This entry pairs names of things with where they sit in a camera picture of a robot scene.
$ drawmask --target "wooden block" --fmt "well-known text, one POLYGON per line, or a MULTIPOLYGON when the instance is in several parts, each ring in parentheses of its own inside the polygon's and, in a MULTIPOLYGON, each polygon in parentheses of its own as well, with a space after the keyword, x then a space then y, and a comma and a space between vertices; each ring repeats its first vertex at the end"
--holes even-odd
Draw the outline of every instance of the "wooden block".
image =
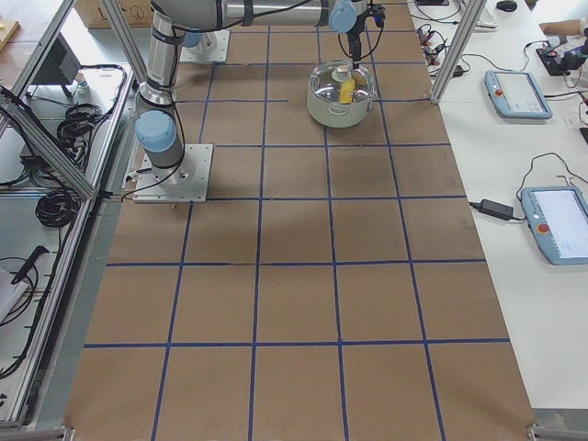
POLYGON ((15 20, 0 20, 0 51, 8 43, 18 26, 18 22, 15 20))

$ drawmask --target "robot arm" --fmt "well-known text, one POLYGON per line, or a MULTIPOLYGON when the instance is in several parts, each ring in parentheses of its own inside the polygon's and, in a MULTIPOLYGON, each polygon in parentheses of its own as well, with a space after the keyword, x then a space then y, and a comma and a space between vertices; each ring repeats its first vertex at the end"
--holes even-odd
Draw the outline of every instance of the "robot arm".
POLYGON ((169 107, 181 45, 187 31, 213 32, 232 26, 329 25, 346 33, 354 66, 361 59, 366 19, 383 27, 384 8, 368 0, 152 0, 154 10, 147 81, 139 108, 169 107))

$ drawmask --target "tiled surface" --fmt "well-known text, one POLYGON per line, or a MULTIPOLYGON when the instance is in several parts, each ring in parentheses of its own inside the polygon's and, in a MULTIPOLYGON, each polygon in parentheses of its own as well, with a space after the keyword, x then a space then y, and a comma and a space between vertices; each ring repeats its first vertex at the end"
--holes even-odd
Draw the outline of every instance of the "tiled surface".
POLYGON ((187 138, 215 143, 209 201, 125 203, 66 420, 80 439, 526 439, 408 8, 388 15, 354 128, 306 110, 332 32, 239 28, 229 64, 181 68, 187 138))

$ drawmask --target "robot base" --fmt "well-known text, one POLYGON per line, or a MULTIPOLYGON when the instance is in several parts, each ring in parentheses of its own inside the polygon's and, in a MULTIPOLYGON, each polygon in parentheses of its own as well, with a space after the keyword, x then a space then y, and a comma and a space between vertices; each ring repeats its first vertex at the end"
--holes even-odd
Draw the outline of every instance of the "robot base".
MULTIPOLYGON (((186 144, 184 162, 188 161, 196 170, 188 179, 179 181, 177 184, 163 182, 161 185, 139 190, 133 194, 133 201, 140 203, 205 202, 209 189, 212 144, 186 144)), ((147 155, 145 155, 141 167, 151 167, 151 161, 147 155)), ((157 180, 153 174, 140 175, 137 188, 148 187, 156 183, 157 180)))
POLYGON ((195 54, 187 48, 183 48, 180 53, 180 62, 182 64, 208 64, 211 62, 227 62, 229 53, 229 37, 231 32, 228 29, 217 30, 214 35, 217 38, 217 46, 210 52, 195 54))

